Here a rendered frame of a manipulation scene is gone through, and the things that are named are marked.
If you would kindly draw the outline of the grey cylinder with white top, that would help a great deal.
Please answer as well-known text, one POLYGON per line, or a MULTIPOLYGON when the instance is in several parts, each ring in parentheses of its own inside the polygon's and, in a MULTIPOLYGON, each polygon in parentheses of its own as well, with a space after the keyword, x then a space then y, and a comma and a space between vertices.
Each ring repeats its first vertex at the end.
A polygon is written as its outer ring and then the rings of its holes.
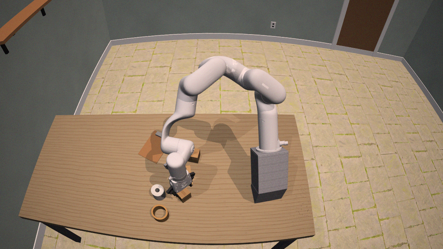
POLYGON ((153 194, 153 197, 158 201, 164 200, 166 196, 164 188, 159 184, 153 185, 153 187, 151 188, 151 193, 153 194))

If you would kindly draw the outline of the dark brown open cylinder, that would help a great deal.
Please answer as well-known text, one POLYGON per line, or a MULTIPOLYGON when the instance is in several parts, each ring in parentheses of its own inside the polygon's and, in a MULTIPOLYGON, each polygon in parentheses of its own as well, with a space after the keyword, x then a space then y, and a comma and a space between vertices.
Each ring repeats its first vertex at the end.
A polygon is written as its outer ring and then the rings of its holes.
POLYGON ((152 213, 152 216, 154 217, 154 219, 155 219, 157 222, 165 222, 165 221, 167 221, 167 219, 169 218, 168 210, 167 210, 167 208, 165 208, 164 205, 160 205, 160 204, 158 204, 158 205, 154 205, 154 207, 153 207, 152 210, 151 210, 151 213, 152 213), (158 209, 163 209, 163 210, 166 211, 166 214, 165 214, 165 216, 164 216, 163 218, 157 218, 157 217, 155 216, 155 212, 156 212, 158 209))

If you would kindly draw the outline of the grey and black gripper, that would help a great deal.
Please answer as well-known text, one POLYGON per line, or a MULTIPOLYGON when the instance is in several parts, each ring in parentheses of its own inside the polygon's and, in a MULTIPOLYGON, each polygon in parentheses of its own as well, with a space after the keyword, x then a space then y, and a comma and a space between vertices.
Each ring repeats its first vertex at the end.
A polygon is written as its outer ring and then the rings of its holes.
POLYGON ((192 180, 195 176, 194 172, 188 172, 187 171, 187 177, 186 179, 184 179, 181 182, 176 182, 174 180, 169 180, 170 182, 170 187, 168 188, 168 190, 166 191, 168 194, 173 194, 174 196, 178 197, 177 193, 179 193, 180 191, 182 191, 184 188, 186 188, 187 186, 192 187, 192 180))

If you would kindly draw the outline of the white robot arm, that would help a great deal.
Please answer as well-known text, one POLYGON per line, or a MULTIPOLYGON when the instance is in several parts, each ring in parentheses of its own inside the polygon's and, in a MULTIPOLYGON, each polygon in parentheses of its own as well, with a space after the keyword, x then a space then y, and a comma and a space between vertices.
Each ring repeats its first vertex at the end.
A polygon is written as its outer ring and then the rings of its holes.
POLYGON ((276 104, 282 103, 286 98, 283 85, 261 69, 249 69, 226 56, 213 56, 202 61, 195 72, 180 80, 175 112, 162 129, 161 151, 168 154, 164 166, 170 173, 169 180, 181 182, 186 179, 186 163, 195 149, 190 140, 169 137, 173 123, 192 118, 195 115, 198 95, 223 75, 245 90, 254 91, 259 130, 259 146, 256 151, 274 153, 280 151, 282 145, 288 145, 288 141, 278 139, 276 104))

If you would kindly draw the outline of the brown clipboard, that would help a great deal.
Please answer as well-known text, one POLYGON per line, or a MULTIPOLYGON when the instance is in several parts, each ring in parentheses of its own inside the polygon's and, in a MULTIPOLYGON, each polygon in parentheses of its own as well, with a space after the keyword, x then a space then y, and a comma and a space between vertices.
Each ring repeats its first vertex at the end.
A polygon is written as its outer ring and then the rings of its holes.
POLYGON ((154 130, 138 154, 157 163, 163 154, 161 151, 161 134, 161 132, 154 130))

